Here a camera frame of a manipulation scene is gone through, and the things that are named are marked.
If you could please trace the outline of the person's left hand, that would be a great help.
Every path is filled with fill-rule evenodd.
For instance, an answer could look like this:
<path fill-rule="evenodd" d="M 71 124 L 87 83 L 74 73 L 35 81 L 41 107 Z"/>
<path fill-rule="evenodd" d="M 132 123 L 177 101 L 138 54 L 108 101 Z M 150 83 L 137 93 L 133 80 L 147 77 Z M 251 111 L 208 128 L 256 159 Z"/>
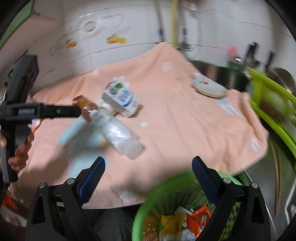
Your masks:
<path fill-rule="evenodd" d="M 32 146 L 33 140 L 34 134 L 30 133 L 27 137 L 27 141 L 16 149 L 15 155 L 13 157 L 9 158 L 9 165 L 11 166 L 12 170 L 19 172 L 25 168 L 26 161 L 29 159 L 28 152 Z"/>

